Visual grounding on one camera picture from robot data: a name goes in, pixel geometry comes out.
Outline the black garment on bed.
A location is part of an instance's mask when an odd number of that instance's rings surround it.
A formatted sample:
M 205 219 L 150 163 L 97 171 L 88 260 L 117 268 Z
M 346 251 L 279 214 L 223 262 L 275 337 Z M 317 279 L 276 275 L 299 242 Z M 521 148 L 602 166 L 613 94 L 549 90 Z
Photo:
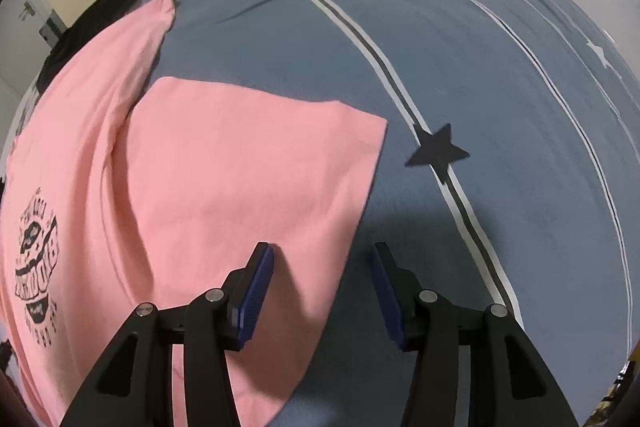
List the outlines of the black garment on bed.
M 103 29 L 125 16 L 138 0 L 96 0 L 62 33 L 43 62 L 36 81 L 40 95 L 70 59 Z

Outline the pink printed sweatshirt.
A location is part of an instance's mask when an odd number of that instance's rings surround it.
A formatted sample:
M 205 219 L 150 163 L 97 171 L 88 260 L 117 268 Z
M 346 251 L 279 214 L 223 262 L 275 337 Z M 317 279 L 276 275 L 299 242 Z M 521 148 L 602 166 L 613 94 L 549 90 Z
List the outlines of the pink printed sweatshirt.
M 318 346 L 386 122 L 337 101 L 149 73 L 177 0 L 151 0 L 54 78 L 6 161 L 1 318 L 37 418 L 58 425 L 139 304 L 185 305 L 276 247 L 230 355 L 240 422 L 283 409 Z

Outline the blue star bed quilt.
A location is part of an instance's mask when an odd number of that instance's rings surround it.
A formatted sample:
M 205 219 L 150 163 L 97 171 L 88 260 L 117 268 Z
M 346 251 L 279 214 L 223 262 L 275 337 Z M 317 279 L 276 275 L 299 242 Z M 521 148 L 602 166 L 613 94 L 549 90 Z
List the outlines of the blue star bed quilt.
M 458 305 L 495 300 L 578 419 L 639 337 L 639 83 L 570 0 L 181 0 L 157 76 L 337 100 L 387 122 L 314 358 L 278 426 L 395 426 L 377 241 Z

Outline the white door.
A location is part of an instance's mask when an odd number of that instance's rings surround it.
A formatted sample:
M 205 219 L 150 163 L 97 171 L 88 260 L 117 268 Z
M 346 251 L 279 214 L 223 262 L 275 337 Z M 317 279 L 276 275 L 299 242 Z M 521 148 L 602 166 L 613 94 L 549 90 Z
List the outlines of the white door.
M 48 0 L 1 0 L 1 105 L 17 106 L 65 28 Z

